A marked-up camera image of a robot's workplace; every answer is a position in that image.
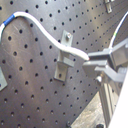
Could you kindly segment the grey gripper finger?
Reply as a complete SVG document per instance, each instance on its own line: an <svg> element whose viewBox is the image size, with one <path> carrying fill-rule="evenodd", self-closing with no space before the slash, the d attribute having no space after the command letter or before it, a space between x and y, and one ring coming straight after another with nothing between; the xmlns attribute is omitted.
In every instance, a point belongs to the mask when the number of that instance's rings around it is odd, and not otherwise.
<svg viewBox="0 0 128 128"><path fill-rule="evenodd" d="M113 70L107 60L86 61L83 63L83 69L91 78L104 74L114 82L124 81L124 75Z"/></svg>
<svg viewBox="0 0 128 128"><path fill-rule="evenodd" d="M110 62L113 61L113 57L112 57L112 50L105 48L103 51L98 51L98 52L91 52L88 54L89 58L91 60L103 60L103 59L107 59Z"/></svg>

